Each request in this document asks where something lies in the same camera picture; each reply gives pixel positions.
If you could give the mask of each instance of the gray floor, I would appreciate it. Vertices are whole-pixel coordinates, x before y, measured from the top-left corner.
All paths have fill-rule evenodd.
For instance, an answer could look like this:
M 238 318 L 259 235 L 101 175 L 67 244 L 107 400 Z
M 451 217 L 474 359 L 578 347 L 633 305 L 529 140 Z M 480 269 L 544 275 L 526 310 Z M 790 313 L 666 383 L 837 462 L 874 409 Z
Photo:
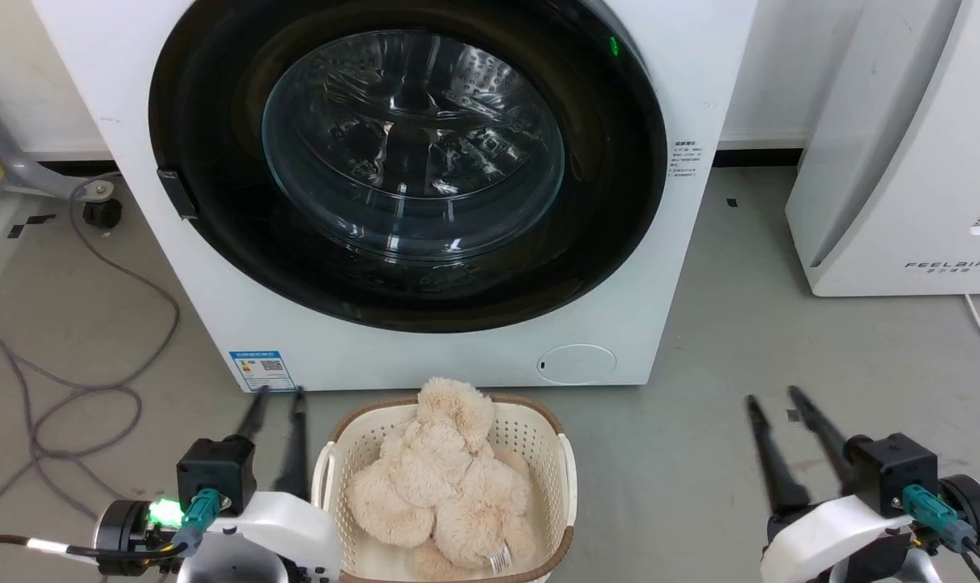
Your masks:
M 745 394 L 763 398 L 816 499 L 833 495 L 834 481 L 811 436 L 786 421 L 789 384 L 804 387 L 846 434 L 907 432 L 941 455 L 943 473 L 980 479 L 980 336 L 961 300 L 813 298 L 782 215 L 791 182 L 789 169 L 714 171 L 650 386 L 528 391 L 563 420 L 580 474 L 574 546 L 553 580 L 759 580 L 767 509 Z M 197 436 L 231 431 L 247 397 L 132 204 L 111 236 L 93 237 L 115 261 L 175 291 L 185 310 L 167 353 L 134 383 L 141 424 L 90 466 L 128 496 L 173 493 L 175 461 Z M 89 257 L 63 215 L 26 229 L 0 284 L 1 335 L 76 380 L 130 370 L 168 318 L 152 292 Z M 37 412 L 68 392 L 28 379 Z M 378 396 L 313 395 L 312 454 L 335 420 Z M 261 487 L 279 464 L 286 405 L 271 403 L 258 439 Z M 98 395 L 49 421 L 42 439 L 83 447 L 119 431 L 132 413 L 129 398 Z M 0 358 L 0 484 L 26 456 L 17 386 Z M 91 509 L 108 505 L 72 465 L 47 467 Z M 30 474 L 1 502 L 0 532 L 87 543 L 92 524 Z M 938 568 L 946 581 L 968 580 L 956 557 L 942 556 Z M 94 580 L 85 565 L 0 547 L 0 582 Z

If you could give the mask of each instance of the washing machine door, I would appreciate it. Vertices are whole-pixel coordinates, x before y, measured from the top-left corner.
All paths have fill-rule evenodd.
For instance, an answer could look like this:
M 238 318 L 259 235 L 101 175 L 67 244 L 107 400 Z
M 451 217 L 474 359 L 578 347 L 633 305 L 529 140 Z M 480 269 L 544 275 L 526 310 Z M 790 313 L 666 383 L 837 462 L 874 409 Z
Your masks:
M 569 0 L 200 0 L 149 116 L 174 206 L 234 266 L 412 332 L 586 294 L 645 235 L 667 166 L 633 45 Z

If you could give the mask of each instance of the green led light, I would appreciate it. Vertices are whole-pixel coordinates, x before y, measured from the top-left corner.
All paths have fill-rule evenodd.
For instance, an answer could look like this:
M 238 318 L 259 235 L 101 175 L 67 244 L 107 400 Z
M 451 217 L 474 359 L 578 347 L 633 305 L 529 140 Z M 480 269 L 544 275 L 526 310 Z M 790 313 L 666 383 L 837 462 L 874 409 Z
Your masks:
M 160 498 L 148 506 L 148 520 L 163 526 L 180 528 L 184 512 L 180 509 L 180 502 Z

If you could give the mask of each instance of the basket handle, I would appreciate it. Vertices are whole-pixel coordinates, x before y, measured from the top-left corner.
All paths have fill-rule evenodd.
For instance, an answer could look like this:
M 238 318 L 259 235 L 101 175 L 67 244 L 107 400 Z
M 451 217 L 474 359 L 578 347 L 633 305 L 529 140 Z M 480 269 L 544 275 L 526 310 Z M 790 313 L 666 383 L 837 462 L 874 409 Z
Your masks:
M 565 524 L 567 526 L 576 525 L 576 458 L 573 457 L 573 446 L 569 443 L 569 438 L 565 434 L 558 434 L 558 444 L 561 446 L 561 454 L 565 458 L 565 481 L 569 487 L 569 504 Z
M 328 506 L 331 503 L 331 476 L 334 469 L 335 442 L 330 440 L 321 449 L 321 453 L 317 457 L 317 464 L 313 465 L 313 479 L 311 480 L 311 492 L 309 492 L 309 502 L 328 513 L 331 512 Z

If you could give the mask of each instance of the white robot arm casing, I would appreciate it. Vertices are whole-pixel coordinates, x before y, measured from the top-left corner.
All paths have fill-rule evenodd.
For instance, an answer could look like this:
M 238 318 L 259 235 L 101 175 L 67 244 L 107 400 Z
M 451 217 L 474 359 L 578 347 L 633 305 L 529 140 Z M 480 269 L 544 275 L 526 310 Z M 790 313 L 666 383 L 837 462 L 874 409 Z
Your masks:
M 306 569 L 313 581 L 339 579 L 343 544 L 329 513 L 283 492 L 257 492 L 238 517 L 219 517 L 198 553 L 184 560 L 178 583 L 288 583 L 278 556 Z
M 887 528 L 911 524 L 911 517 L 886 519 L 856 496 L 824 502 L 779 532 L 764 553 L 764 583 L 804 583 L 833 567 Z

